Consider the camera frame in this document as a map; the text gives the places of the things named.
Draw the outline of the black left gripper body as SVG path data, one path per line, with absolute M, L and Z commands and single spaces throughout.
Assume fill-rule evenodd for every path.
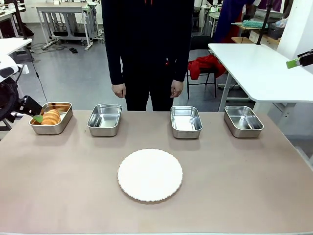
M 19 94 L 16 84 L 2 85 L 2 120 L 15 120 L 11 113 L 19 103 Z

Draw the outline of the person's right hand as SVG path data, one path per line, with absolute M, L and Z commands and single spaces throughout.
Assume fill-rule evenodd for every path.
M 118 98 L 125 98 L 126 96 L 125 84 L 112 85 L 112 91 Z

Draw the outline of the person's left hand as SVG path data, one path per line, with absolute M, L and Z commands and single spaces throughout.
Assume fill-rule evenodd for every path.
M 171 98 L 179 97 L 183 91 L 183 82 L 173 80 L 171 85 Z

